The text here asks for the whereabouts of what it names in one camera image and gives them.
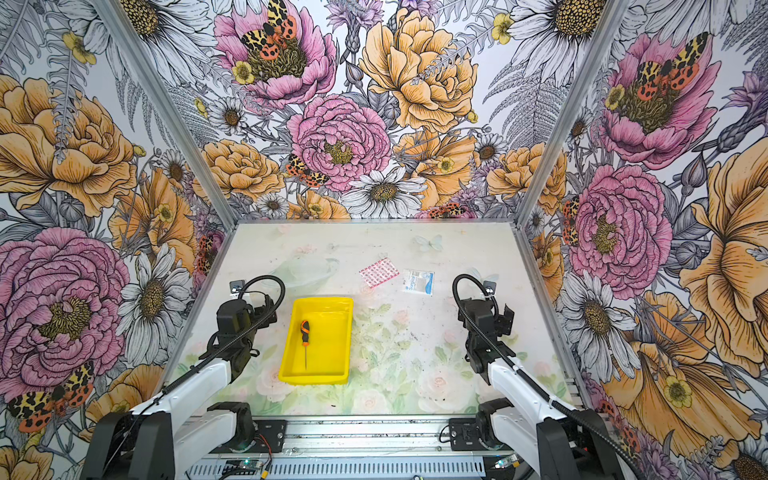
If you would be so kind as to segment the orange black handled screwdriver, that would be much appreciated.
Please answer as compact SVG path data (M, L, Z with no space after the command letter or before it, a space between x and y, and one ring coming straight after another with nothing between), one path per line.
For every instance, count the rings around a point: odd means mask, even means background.
M300 333L301 333L301 342L302 342L302 348L304 352L304 369L308 370L309 368L309 346L310 346L310 322L308 320L303 320L300 324Z

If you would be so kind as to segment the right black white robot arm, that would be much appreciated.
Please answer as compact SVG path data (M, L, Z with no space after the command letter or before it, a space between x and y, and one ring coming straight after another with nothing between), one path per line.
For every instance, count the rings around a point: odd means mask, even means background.
M465 360L500 394L478 407L476 424L485 446L510 448L541 479L624 479L625 469L636 479L645 477L597 412L550 392L502 341L512 331L514 312L498 304L491 286L464 273L454 278L451 290L467 331Z

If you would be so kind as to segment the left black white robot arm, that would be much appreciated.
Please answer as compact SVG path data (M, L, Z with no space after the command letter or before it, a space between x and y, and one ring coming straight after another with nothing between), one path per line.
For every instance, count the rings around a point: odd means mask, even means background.
M83 479L182 479L219 447L244 451L256 438L243 402L209 400L257 357L256 333L277 320L286 296L275 275L246 281L216 312L216 331L197 363L150 399L99 420L80 473Z

